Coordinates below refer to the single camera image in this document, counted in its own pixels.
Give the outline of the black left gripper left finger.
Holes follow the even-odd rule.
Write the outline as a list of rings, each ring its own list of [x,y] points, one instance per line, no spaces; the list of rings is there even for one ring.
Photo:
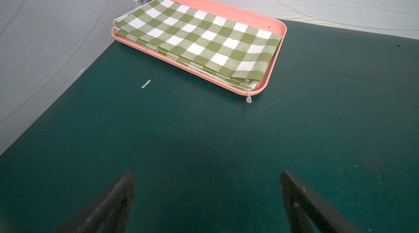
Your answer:
[[[55,230],[56,233],[124,233],[134,201],[135,176],[125,173]]]

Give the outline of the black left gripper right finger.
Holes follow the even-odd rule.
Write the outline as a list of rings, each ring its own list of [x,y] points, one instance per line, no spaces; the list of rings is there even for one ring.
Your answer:
[[[322,233],[363,232],[291,171],[283,171],[280,182],[292,233],[313,233],[312,224]]]

